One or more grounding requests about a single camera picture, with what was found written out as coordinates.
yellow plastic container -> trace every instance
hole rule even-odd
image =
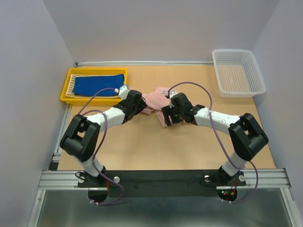
[[[105,69],[105,68],[71,68],[68,71],[62,93],[60,95],[60,100],[66,102],[68,104],[73,105],[85,105],[89,98],[70,98],[66,97],[66,91],[68,88],[68,84],[70,82],[71,74],[79,74],[79,75],[117,75],[124,74],[124,83],[127,83],[127,69]],[[113,106],[121,101],[120,98],[95,98],[93,99],[89,105],[95,106]]]

gray floor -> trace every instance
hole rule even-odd
[[[241,190],[239,197],[251,190]],[[41,227],[291,227],[279,189],[258,189],[248,201],[218,198],[124,198],[120,204],[91,205],[86,191],[48,191]]]

white basket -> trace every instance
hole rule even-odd
[[[251,98],[266,89],[255,56],[247,50],[214,50],[220,96]]]

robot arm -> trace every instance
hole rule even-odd
[[[104,111],[107,116],[107,128],[126,123],[147,107],[142,99],[142,94],[138,91],[130,90],[127,85],[123,85],[119,89],[119,96],[122,101],[109,110]],[[73,117],[60,141],[60,147],[69,155],[72,155],[81,164],[85,172],[93,177],[98,176],[98,172],[92,164],[93,154],[98,135],[104,129],[105,119],[103,114],[99,113],[88,117],[77,114]],[[94,163],[100,171],[105,170],[97,159],[95,159]]]
[[[183,93],[170,92],[169,98],[170,105],[162,108],[168,126],[171,126],[171,122],[179,123],[184,120],[187,123],[212,128],[208,108],[203,105],[192,106]],[[228,181],[268,143],[268,137],[249,113],[233,116],[211,111],[211,115],[216,129],[230,135],[234,147],[230,159],[238,168],[227,160],[219,169],[223,179]]]

yellow bin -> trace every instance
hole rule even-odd
[[[60,100],[73,105],[85,105],[89,98],[71,98],[66,97],[66,91],[70,82],[71,74],[78,75],[117,75],[124,74],[124,83],[127,83],[127,69],[105,69],[105,68],[71,68],[68,71]],[[113,106],[121,101],[120,98],[94,98],[89,105],[95,106]]]

